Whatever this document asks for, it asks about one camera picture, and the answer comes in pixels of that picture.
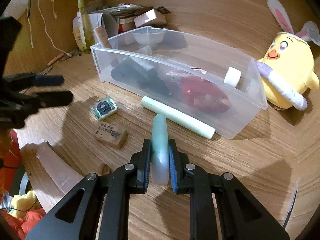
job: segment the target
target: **metal screw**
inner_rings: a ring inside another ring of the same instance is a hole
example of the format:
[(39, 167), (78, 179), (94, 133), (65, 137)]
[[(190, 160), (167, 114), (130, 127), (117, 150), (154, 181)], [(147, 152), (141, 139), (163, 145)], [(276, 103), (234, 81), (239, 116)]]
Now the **metal screw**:
[(131, 171), (134, 169), (134, 165), (131, 164), (131, 163), (128, 163), (126, 164), (126, 166), (124, 166), (124, 168), (127, 170), (127, 171)]
[(87, 178), (87, 180), (95, 180), (96, 177), (97, 177), (97, 174), (89, 173), (86, 178)]
[(187, 170), (192, 171), (196, 168), (196, 166), (193, 163), (188, 163), (186, 165)]
[(226, 172), (225, 174), (223, 174), (223, 177), (226, 179), (226, 180), (232, 180), (233, 179), (233, 175), (229, 172)]

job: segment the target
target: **cardboard box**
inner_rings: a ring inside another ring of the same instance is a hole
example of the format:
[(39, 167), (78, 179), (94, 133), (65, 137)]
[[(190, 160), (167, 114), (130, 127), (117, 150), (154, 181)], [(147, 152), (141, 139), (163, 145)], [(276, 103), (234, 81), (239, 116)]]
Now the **cardboard box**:
[(142, 26), (162, 26), (167, 23), (165, 16), (155, 9), (152, 9), (134, 19), (136, 27)]

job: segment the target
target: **red object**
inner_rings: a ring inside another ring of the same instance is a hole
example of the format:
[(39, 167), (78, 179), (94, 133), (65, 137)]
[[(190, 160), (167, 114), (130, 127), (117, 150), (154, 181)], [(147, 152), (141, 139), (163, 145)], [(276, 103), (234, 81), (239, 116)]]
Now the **red object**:
[(181, 87), (191, 107), (205, 113), (223, 113), (229, 109), (227, 95), (208, 80), (197, 76), (182, 77)]
[(10, 214), (1, 211), (1, 215), (7, 220), (8, 224), (17, 233), (21, 240), (25, 240), (27, 233), (44, 217), (45, 211), (43, 208), (38, 210), (30, 210), (25, 218), (15, 218)]
[[(4, 165), (7, 167), (19, 167), (22, 162), (19, 143), (18, 143), (18, 136), (17, 133), (12, 129), (11, 132), (12, 138), (12, 148), (11, 152), (7, 152), (4, 158)], [(13, 181), (14, 175), (16, 173), (15, 169), (6, 169), (4, 168), (4, 189), (6, 191), (10, 190), (11, 183)]]

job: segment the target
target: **eraser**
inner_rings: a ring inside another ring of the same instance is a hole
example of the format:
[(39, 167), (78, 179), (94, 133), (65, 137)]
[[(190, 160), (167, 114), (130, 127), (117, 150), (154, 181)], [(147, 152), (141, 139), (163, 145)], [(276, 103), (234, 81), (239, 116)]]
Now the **eraser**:
[(118, 112), (118, 107), (111, 97), (105, 97), (93, 104), (91, 110), (98, 121)]
[(107, 122), (99, 122), (94, 135), (99, 141), (120, 148), (127, 135), (127, 129)]
[(223, 82), (235, 88), (240, 81), (240, 77), (241, 77), (240, 70), (237, 70), (236, 68), (233, 68), (233, 67), (229, 67)]

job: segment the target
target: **black clamp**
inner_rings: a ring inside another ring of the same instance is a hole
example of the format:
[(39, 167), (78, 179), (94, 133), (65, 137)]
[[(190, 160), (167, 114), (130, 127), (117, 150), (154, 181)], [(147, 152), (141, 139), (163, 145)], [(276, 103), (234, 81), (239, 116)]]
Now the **black clamp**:
[[(223, 240), (289, 240), (281, 225), (231, 173), (207, 173), (178, 152), (169, 141), (174, 193), (190, 195), (190, 239), (218, 240), (212, 194), (218, 206)], [(95, 239), (102, 211), (99, 239), (128, 239), (130, 194), (147, 192), (151, 143), (112, 174), (90, 173), (29, 232), (26, 240)]]
[(130, 194), (144, 194), (149, 185), (151, 142), (113, 173), (89, 173), (27, 234), (26, 240), (128, 239)]
[(190, 195), (190, 239), (218, 240), (215, 194), (224, 240), (289, 240), (284, 228), (233, 174), (207, 173), (169, 140), (174, 193)]
[(20, 29), (21, 24), (13, 17), (0, 19), (0, 129), (23, 128), (25, 119), (31, 114), (36, 114), (40, 108), (67, 106), (73, 100), (70, 91), (33, 95), (20, 93), (32, 86), (60, 86), (64, 82), (62, 76), (23, 73), (2, 77), (7, 57)]

